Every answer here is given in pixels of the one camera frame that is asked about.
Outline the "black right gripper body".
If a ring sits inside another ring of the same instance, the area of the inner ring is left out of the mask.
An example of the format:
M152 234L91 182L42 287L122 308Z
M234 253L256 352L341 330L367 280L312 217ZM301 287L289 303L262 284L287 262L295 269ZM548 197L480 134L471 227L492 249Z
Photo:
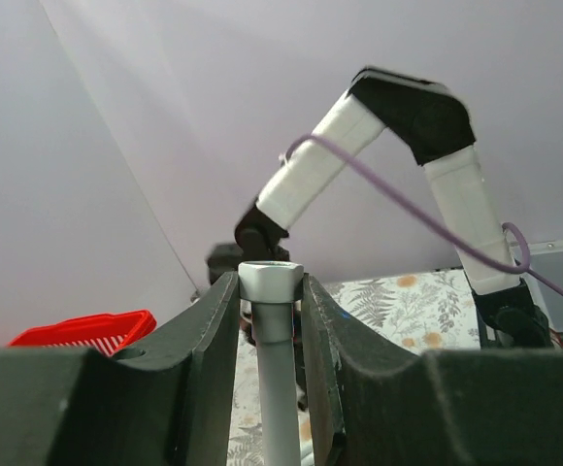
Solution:
M262 253L248 252L234 243L217 244L213 247L206 259L208 267L208 281L213 285L224 273L236 272L238 266L246 261L289 261L288 250L276 246L272 251Z

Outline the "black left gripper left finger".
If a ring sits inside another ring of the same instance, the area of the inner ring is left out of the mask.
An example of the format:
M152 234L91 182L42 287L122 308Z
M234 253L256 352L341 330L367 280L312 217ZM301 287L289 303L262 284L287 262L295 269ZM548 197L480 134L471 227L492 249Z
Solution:
M237 343L238 277L108 357L0 349L0 465L222 465Z

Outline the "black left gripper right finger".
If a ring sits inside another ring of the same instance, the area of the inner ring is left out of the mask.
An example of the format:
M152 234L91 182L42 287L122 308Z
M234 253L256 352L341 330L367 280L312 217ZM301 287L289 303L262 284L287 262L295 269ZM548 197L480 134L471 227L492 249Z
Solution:
M319 465L563 465L563 349L414 354L303 281Z

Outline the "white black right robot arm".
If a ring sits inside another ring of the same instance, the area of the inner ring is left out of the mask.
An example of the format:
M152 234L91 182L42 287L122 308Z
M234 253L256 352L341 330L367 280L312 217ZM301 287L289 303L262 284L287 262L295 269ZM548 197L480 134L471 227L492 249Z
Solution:
M454 245L482 349L415 354L342 309L281 242L346 167ZM441 83L363 68L211 251L236 271L258 352L269 464L288 465L281 371L297 363L318 465L563 465L563 349L526 278L530 251L489 200L465 105Z

